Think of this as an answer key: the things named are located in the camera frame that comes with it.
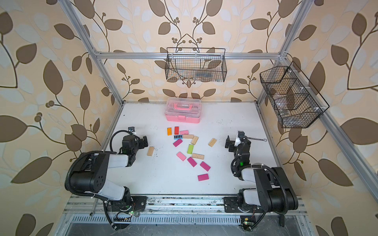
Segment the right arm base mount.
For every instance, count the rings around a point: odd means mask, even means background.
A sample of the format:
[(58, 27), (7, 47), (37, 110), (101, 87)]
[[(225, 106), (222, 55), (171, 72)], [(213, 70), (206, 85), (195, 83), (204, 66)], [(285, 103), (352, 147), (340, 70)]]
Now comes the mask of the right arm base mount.
[(224, 211), (226, 213), (263, 213), (264, 210), (260, 206), (242, 204), (238, 202), (237, 197), (223, 198)]

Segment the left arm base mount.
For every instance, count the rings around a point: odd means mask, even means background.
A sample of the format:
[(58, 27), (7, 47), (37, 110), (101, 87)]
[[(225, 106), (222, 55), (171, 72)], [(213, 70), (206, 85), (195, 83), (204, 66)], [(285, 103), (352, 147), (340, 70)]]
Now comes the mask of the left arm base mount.
[(105, 204), (106, 212), (116, 222), (130, 221), (132, 217), (139, 217), (147, 205), (147, 196), (131, 196), (131, 202), (109, 201)]

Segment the lime green block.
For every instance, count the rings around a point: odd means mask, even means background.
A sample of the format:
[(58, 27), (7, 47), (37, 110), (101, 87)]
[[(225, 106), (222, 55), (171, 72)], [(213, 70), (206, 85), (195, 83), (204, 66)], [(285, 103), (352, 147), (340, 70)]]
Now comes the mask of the lime green block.
[(193, 144), (189, 144), (188, 150), (187, 150), (187, 154), (193, 154), (193, 150), (194, 150), (194, 145)]

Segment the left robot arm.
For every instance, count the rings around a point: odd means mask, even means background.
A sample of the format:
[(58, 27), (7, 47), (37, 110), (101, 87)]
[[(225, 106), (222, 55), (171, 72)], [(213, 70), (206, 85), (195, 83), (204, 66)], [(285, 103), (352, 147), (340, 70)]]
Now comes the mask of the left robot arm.
[(110, 138), (109, 151), (95, 150), (79, 155), (68, 170), (65, 189), (77, 196), (94, 197), (104, 201), (133, 203), (129, 188), (107, 178), (113, 168), (131, 167), (137, 152), (149, 146), (147, 136), (136, 135), (135, 127), (118, 130)]

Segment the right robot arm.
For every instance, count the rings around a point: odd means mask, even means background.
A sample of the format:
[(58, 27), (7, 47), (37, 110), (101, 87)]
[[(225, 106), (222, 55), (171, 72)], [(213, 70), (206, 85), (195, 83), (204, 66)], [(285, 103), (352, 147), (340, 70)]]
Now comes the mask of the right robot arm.
[(230, 164), (233, 176), (256, 185), (255, 188), (240, 189), (234, 198), (225, 197), (225, 211), (247, 213), (260, 209), (286, 214), (298, 209), (298, 198), (283, 168), (250, 163), (252, 139), (243, 131), (238, 131), (234, 141), (229, 137), (225, 141), (225, 148), (234, 154)]

